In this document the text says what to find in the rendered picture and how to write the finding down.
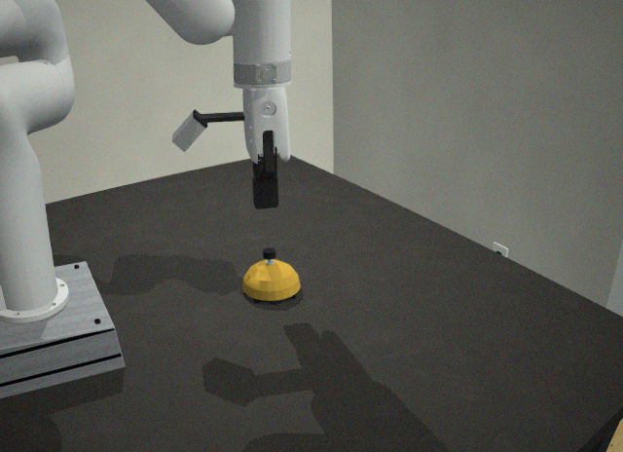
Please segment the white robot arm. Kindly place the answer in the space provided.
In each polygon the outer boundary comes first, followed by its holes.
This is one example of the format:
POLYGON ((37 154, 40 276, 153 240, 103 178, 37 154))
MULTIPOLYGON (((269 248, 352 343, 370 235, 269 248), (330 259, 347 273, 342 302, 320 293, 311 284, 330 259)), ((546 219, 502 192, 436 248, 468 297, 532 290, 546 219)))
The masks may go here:
MULTIPOLYGON (((146 1, 191 44, 233 36, 235 84, 291 80, 290 0, 146 1)), ((12 56, 17 63, 0 65, 0 320, 29 323, 69 300, 67 284, 55 277, 41 167, 27 139, 65 119, 74 102, 55 0, 0 0, 0 57, 12 56)), ((172 142, 186 152, 207 123, 232 121, 245 121, 243 112, 195 109, 172 142)))

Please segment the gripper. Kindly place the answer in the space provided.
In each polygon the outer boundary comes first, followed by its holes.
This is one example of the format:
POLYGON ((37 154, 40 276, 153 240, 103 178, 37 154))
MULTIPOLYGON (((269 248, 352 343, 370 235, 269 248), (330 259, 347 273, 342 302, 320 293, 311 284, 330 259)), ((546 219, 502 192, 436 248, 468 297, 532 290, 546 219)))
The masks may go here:
POLYGON ((278 207, 276 148, 281 160, 287 162, 290 144, 284 86, 290 84, 291 80, 266 85, 234 83, 235 88, 242 89, 244 135, 253 162, 253 201, 257 209, 278 207))

